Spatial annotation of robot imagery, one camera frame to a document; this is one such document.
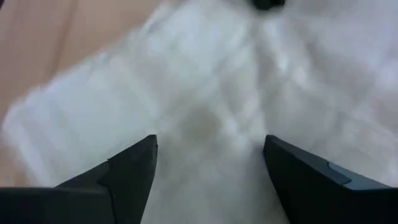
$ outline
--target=white cloth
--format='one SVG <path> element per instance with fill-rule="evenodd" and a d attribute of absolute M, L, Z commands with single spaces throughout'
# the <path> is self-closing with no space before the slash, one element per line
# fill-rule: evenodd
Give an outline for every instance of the white cloth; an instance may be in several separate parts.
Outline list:
<path fill-rule="evenodd" d="M 17 102 L 3 131 L 35 185 L 157 134 L 142 223 L 286 223 L 261 155 L 276 136 L 398 185 L 398 2 L 164 4 Z"/>

